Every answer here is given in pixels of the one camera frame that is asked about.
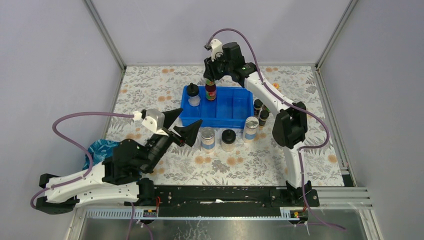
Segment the green label sauce bottle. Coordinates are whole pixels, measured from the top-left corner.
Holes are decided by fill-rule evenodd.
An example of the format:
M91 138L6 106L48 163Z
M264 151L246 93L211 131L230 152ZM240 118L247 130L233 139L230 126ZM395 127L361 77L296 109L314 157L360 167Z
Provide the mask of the green label sauce bottle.
M214 101L217 95L217 86L213 80L205 79L205 97L208 101Z

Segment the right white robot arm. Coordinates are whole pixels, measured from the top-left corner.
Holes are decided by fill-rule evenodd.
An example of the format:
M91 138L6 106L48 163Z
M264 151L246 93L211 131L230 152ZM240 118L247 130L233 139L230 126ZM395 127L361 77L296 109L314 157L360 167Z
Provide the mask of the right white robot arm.
M210 57L204 60L203 76L211 81L230 76L232 81L257 97L274 116L272 136L282 147L288 168L285 198L292 206L307 207L307 196L312 184L305 177L305 163L299 149L304 147L308 131L307 109L300 102L284 96L266 80L257 62L246 62L241 47L236 42L223 44L213 39L205 46Z

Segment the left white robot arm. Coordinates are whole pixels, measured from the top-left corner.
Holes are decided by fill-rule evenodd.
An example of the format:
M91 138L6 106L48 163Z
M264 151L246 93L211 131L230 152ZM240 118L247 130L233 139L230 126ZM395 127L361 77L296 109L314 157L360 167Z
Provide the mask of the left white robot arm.
M88 150L86 170L67 176L42 174L40 190L30 200L30 206L49 215L69 213L75 208L92 204L122 203L128 206L148 206L159 203L155 185L147 178L171 145L193 146L202 120L187 126L175 126L182 108L169 111L144 109L126 117L152 132L146 144L124 139L112 149L112 155L94 163Z

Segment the left silver lid spice tin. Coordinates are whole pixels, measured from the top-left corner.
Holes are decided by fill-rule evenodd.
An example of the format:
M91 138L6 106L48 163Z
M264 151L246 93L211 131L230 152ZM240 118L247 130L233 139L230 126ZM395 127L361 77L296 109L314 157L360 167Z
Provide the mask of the left silver lid spice tin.
M215 149L215 130L212 127L201 129L201 149L206 153L212 153Z

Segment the silver lid spice tin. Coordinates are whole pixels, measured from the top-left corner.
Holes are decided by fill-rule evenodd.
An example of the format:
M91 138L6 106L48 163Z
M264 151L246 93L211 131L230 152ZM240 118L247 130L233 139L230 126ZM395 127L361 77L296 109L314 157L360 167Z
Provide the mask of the silver lid spice tin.
M201 129L201 149L206 153L212 153L215 149L215 130L212 127Z
M258 127L259 127L259 120L254 116L248 117L244 124L242 140L245 143L253 142L256 137Z

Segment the blue plastic divided bin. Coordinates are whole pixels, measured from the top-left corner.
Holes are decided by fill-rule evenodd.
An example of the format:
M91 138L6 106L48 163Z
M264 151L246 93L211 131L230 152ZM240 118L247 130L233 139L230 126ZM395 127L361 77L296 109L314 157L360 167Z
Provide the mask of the blue plastic divided bin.
M217 97L213 101L206 99L205 87L199 86L200 103L189 104L187 86L184 86L180 107L183 109L179 118L183 126L202 120L202 127L242 129L246 119L254 115L253 94L242 87L218 86Z

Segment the rear small dark spice bottle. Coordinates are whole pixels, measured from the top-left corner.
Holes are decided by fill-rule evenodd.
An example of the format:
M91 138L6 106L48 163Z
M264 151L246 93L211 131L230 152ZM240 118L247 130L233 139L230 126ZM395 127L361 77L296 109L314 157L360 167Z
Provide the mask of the rear small dark spice bottle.
M260 99L255 99L253 102L253 116L258 117L260 115L263 102Z

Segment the small dark spice bottle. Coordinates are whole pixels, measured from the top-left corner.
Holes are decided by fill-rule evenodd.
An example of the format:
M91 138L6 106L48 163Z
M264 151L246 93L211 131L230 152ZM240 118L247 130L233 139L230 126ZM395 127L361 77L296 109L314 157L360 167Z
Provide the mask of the small dark spice bottle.
M268 110L265 110L264 109L264 110L262 110L260 112L259 118L258 118L258 122L259 122L258 127L259 127L259 129L262 129L266 125L266 122L267 122L267 119L268 119L269 115L270 115L270 113L269 113Z
M255 99L253 102L253 116L258 117L260 115L263 102L260 99Z

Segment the floral table mat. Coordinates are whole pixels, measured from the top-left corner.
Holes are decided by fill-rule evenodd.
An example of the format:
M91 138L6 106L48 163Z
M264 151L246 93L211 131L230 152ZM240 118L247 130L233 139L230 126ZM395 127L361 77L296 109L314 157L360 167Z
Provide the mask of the floral table mat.
M315 116L324 119L320 95L311 66L263 66L263 76L288 98L303 102ZM172 110L180 107L183 87L202 85L201 66L130 66L124 74L115 112L135 110ZM344 185L338 154L331 142L324 145L325 130L313 117L308 117L306 144L302 153L306 176L313 186ZM156 185L234 185L283 186L289 168L283 149L274 141L270 116L251 143L242 140L236 130L235 148L221 148L221 129L215 131L216 147L206 153L197 142L193 147L172 145L148 177Z

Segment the right silver lid spice tin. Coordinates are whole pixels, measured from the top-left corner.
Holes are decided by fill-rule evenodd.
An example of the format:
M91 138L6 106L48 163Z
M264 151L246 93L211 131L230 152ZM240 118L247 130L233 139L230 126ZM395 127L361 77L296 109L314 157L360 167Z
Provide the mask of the right silver lid spice tin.
M248 117L244 124L242 140L245 143L253 142L256 137L258 127L259 127L259 120L254 116Z

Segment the front small dark spice bottle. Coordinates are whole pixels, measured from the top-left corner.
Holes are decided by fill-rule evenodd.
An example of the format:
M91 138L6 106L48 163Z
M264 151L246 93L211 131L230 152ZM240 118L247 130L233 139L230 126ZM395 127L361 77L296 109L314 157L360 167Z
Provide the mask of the front small dark spice bottle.
M266 125L266 122L267 122L267 119L268 119L269 115L270 115L270 113L269 113L268 110L265 110L264 109L264 110L262 110L260 112L259 118L258 118L258 122L259 122L258 127L259 127L259 129L262 129Z

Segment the blue patterned cloth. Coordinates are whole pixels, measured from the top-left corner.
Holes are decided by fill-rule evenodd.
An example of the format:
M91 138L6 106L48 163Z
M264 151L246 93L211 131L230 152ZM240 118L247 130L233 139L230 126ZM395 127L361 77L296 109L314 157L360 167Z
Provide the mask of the blue patterned cloth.
M113 150L119 145L118 141L98 139L87 149L92 158L92 165L102 163L105 159L113 156Z

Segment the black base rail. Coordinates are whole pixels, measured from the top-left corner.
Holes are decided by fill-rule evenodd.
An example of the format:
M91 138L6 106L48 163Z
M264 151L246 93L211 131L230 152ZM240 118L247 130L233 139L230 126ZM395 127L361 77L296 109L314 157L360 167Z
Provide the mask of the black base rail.
M281 208L303 210L305 204L319 207L318 193L306 188L291 191L276 186L177 186L158 185L142 194L134 205L152 207L165 217L276 216Z

